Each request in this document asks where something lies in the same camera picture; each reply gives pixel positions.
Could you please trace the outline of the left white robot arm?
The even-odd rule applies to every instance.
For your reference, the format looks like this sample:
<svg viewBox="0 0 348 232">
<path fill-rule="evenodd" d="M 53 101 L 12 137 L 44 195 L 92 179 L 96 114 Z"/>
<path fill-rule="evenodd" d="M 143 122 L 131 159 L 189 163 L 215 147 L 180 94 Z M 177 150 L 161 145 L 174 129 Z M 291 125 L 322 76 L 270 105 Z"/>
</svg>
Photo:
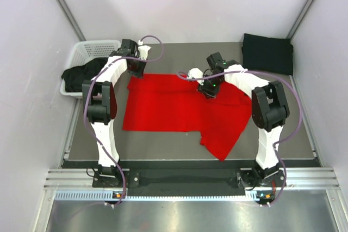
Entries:
<svg viewBox="0 0 348 232">
<path fill-rule="evenodd" d="M 117 187 L 123 183 L 123 173 L 117 167 L 120 159 L 115 146 L 114 121 L 117 101 L 114 87 L 125 72 L 142 77 L 150 46 L 123 39 L 101 71 L 82 83 L 84 123 L 98 146 L 98 167 L 94 170 L 94 187 Z"/>
</svg>

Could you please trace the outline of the red t shirt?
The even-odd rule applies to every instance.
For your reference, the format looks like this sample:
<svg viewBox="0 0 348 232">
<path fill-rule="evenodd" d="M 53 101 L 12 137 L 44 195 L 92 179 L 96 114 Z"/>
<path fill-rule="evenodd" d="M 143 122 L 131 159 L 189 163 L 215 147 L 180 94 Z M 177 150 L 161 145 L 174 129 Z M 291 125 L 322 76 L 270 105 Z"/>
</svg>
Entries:
<svg viewBox="0 0 348 232">
<path fill-rule="evenodd" d="M 251 117 L 251 99 L 223 82 L 216 98 L 207 99 L 197 82 L 174 74 L 145 74 L 128 84 L 123 119 L 127 131 L 198 131 L 200 144 L 224 161 Z"/>
</svg>

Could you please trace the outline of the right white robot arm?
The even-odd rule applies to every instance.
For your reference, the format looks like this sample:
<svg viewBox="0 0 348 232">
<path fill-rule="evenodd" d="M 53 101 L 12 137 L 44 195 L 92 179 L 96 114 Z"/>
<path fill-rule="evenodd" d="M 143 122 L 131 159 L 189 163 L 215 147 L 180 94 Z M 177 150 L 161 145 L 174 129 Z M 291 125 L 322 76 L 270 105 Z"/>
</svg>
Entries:
<svg viewBox="0 0 348 232">
<path fill-rule="evenodd" d="M 290 111 L 283 85 L 247 72 L 235 60 L 226 61 L 219 52 L 207 58 L 206 74 L 198 68 L 188 78 L 198 82 L 198 90 L 206 98 L 215 98 L 221 83 L 229 83 L 251 98 L 251 116 L 258 127 L 258 152 L 249 176 L 241 176 L 240 184 L 250 188 L 267 186 L 279 172 L 278 142 Z"/>
</svg>

